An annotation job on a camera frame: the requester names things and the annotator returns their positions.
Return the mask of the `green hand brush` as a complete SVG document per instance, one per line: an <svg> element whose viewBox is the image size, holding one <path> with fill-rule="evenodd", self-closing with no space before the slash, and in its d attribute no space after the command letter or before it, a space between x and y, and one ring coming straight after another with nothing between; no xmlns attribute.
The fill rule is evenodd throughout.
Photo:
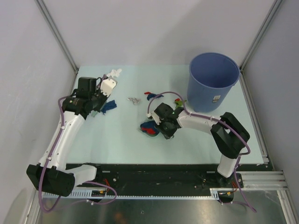
<svg viewBox="0 0 299 224"><path fill-rule="evenodd" d="M93 111L93 112L91 113L91 116L92 116L92 117L95 117L97 114L98 114L97 111Z"/></svg>

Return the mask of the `green and red scrap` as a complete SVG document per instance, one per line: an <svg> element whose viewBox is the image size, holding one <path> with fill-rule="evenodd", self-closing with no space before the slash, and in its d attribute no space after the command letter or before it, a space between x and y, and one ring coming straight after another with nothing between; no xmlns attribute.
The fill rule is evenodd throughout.
<svg viewBox="0 0 299 224"><path fill-rule="evenodd" d="M184 107L184 103L186 102L186 100L181 100L179 98L175 99L174 100L174 103L176 105L176 108L179 108L179 107Z"/></svg>

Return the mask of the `blue and red scrap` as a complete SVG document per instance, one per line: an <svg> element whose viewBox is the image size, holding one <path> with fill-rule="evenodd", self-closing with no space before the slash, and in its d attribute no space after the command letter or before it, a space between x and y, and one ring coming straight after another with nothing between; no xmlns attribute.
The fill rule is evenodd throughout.
<svg viewBox="0 0 299 224"><path fill-rule="evenodd" d="M144 95L147 96L147 100L150 101L152 98L156 96L156 94L151 93L151 92L145 92Z"/></svg>

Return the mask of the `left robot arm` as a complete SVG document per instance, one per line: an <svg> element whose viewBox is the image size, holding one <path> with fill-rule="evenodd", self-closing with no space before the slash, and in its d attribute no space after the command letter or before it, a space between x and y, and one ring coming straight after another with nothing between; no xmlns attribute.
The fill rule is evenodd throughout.
<svg viewBox="0 0 299 224"><path fill-rule="evenodd" d="M100 112L116 85L111 77L81 77L72 94L58 101L60 120L53 138L39 162L26 170L36 190L67 197L75 186L86 181L95 187L102 184L103 174L96 167L67 169L66 159L87 116Z"/></svg>

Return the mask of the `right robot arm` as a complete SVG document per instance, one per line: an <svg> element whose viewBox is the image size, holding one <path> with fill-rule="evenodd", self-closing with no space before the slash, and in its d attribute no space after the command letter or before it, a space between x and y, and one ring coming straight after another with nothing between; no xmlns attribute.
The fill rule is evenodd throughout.
<svg viewBox="0 0 299 224"><path fill-rule="evenodd" d="M250 134L230 112L219 117L188 112L183 107L172 109L161 103L148 114L155 122L155 128L170 139L180 128L189 128L211 135L221 153L220 163L213 181L220 187L227 187L233 180L233 172L243 148L247 147Z"/></svg>

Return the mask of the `dark blue paper scrap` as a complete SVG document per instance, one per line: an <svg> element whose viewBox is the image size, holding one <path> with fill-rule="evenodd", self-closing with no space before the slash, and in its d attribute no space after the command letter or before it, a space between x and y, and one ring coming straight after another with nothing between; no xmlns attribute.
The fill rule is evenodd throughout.
<svg viewBox="0 0 299 224"><path fill-rule="evenodd" d="M106 102L105 105L101 108L100 112L102 114L106 114L107 111L115 109L117 107L117 104L114 100Z"/></svg>

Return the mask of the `white paper scrap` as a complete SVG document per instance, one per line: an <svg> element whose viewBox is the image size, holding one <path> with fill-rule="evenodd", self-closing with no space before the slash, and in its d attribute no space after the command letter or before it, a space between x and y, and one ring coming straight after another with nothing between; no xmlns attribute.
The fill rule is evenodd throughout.
<svg viewBox="0 0 299 224"><path fill-rule="evenodd" d="M122 69L112 69L108 74L107 77L119 77Z"/></svg>

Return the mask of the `silver foil paper scrap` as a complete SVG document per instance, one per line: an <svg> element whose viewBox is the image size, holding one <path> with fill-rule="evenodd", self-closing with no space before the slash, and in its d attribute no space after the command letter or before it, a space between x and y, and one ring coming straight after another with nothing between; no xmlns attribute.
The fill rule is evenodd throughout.
<svg viewBox="0 0 299 224"><path fill-rule="evenodd" d="M140 102L139 98L127 98L127 100L132 102L134 105L137 105Z"/></svg>

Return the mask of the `blue plastic bucket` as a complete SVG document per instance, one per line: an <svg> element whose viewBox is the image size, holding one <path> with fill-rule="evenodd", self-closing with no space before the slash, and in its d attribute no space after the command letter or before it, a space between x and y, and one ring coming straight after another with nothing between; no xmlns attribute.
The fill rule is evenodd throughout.
<svg viewBox="0 0 299 224"><path fill-rule="evenodd" d="M230 57L214 52L200 54L189 65L187 101L195 112L216 110L238 82L240 69Z"/></svg>

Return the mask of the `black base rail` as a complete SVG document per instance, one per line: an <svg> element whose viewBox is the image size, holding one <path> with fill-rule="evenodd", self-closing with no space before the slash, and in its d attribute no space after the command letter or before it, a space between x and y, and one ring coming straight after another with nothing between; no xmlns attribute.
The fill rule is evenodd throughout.
<svg viewBox="0 0 299 224"><path fill-rule="evenodd" d="M215 164L95 164L96 177L81 187L92 187L95 182L109 183L117 193L158 194L159 196L194 196L196 191L219 188L234 190L243 187L241 174L221 187L213 181Z"/></svg>

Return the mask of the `right aluminium frame post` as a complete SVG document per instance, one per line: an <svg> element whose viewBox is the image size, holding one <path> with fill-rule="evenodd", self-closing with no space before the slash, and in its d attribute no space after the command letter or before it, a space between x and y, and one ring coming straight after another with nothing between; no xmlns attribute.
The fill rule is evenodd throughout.
<svg viewBox="0 0 299 224"><path fill-rule="evenodd" d="M250 45L250 48L248 49L244 59L242 60L240 64L240 71L243 71L249 62L250 58L254 54L255 50L257 49L259 43L261 42L263 36L265 35L266 31L268 30L270 24L272 23L274 17L280 10L282 4L284 3L284 0L275 0L270 7L270 10L268 11L264 21L262 22L261 27L259 28L252 44Z"/></svg>

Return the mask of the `aluminium frame post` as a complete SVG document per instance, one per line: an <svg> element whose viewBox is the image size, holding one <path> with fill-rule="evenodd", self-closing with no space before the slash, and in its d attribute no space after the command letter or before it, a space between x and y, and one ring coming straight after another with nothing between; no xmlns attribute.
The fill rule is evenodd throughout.
<svg viewBox="0 0 299 224"><path fill-rule="evenodd" d="M75 63L75 60L73 59L73 56L71 55L71 52L69 48L67 47L67 44L64 40L64 38L61 35L61 32L59 31L48 7L46 6L45 2L43 0L34 0L36 3L38 9L41 12L41 15L43 16L44 20L46 21L47 25L50 28L50 31L52 32L54 38L56 39L56 42L58 43L60 49L62 50L62 53L66 57L68 63L72 67L75 74L78 73L78 66Z"/></svg>
<svg viewBox="0 0 299 224"><path fill-rule="evenodd" d="M259 43L261 42L263 36L265 35L266 31L268 30L270 24L272 23L274 17L280 10L282 4L284 3L284 0L275 0L270 7L270 10L268 11L264 21L262 22L261 27L259 28L252 44L250 45L250 48L248 49L244 59L242 60L240 64L240 71L243 71L249 62L250 58L254 54L255 50L257 49Z"/></svg>

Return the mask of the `left aluminium frame post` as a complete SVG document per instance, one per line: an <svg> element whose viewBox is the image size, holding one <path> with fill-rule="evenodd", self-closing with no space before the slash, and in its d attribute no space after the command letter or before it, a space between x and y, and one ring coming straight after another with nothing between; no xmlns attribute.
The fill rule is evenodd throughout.
<svg viewBox="0 0 299 224"><path fill-rule="evenodd" d="M45 2L43 0L34 0L36 3L38 9L41 12L41 15L43 16L44 20L46 21L47 25L50 28L50 31L52 32L54 38L56 39L56 42L58 43L60 49L62 50L62 53L66 57L68 63L72 67L75 74L78 73L78 66L75 63L75 60L73 59L73 56L71 55L71 52L69 48L67 47L67 44L64 40L64 38L61 35L61 32L59 31L48 7L46 6Z"/></svg>

